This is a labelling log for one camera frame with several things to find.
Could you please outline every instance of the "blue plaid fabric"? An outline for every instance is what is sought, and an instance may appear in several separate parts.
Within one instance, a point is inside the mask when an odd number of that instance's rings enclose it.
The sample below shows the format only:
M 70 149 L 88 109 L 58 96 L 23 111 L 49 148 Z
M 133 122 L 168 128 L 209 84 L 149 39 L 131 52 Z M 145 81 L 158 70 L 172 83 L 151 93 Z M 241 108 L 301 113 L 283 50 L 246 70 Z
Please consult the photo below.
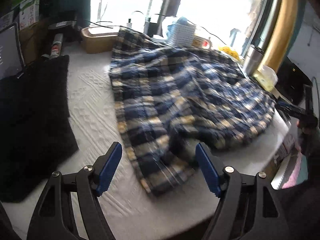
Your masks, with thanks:
M 109 76 L 118 129 L 138 179 L 160 195 L 197 167 L 188 141 L 216 150 L 250 143 L 275 102 L 219 51 L 174 48 L 121 28 Z

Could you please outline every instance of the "window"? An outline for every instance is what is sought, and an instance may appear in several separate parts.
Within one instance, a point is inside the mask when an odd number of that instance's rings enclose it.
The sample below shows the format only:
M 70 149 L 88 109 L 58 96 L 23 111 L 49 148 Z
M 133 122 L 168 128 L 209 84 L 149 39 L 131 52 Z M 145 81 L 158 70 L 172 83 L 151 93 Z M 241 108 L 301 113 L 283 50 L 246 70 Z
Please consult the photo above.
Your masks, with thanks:
M 177 17 L 184 16 L 206 28 L 243 55 L 262 5 L 263 0 L 181 0 Z M 213 44 L 221 44 L 202 28 L 198 32 L 205 38 L 210 37 Z
M 91 21 L 111 21 L 126 25 L 132 19 L 132 28 L 143 31 L 145 19 L 157 22 L 163 0 L 91 0 Z

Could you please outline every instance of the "tissue box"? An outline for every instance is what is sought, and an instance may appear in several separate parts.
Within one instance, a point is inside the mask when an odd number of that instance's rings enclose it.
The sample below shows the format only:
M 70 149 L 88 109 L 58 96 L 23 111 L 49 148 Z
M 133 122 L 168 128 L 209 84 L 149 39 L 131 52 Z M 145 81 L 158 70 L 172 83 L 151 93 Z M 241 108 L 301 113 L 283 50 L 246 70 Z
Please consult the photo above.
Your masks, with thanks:
M 20 30 L 39 21 L 39 0 L 23 0 L 20 3 Z

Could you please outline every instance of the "white wall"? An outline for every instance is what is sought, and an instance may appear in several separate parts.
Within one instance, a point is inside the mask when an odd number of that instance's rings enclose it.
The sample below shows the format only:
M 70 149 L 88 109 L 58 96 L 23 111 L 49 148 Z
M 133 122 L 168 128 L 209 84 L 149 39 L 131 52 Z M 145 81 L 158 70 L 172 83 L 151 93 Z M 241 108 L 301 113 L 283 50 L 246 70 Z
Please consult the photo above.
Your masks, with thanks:
M 307 3 L 300 32 L 288 54 L 288 57 L 310 78 L 310 80 L 315 76 L 320 88 L 320 33 L 315 29 L 312 30 L 314 17 L 317 16 L 311 5 Z M 313 34 L 310 46 L 308 46 L 311 32 Z M 313 105 L 314 113 L 319 118 L 318 97 L 315 84 L 313 86 Z

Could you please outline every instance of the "screw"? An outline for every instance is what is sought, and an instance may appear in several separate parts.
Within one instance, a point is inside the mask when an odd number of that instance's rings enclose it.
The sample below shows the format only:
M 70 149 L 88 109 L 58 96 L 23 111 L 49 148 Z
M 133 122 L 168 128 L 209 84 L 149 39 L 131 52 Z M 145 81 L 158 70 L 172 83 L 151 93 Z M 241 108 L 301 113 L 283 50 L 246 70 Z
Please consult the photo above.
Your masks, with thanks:
M 54 171 L 53 173 L 52 173 L 52 177 L 58 177 L 59 176 L 59 174 L 60 174 L 60 172 L 59 171 Z
M 84 169 L 84 171 L 89 172 L 89 171 L 92 171 L 93 167 L 92 167 L 92 165 L 87 165 L 83 169 Z
M 229 173 L 233 173 L 235 171 L 235 169 L 230 166 L 225 167 L 224 170 Z
M 258 175 L 260 178 L 263 178 L 263 179 L 267 176 L 263 171 L 260 171 Z

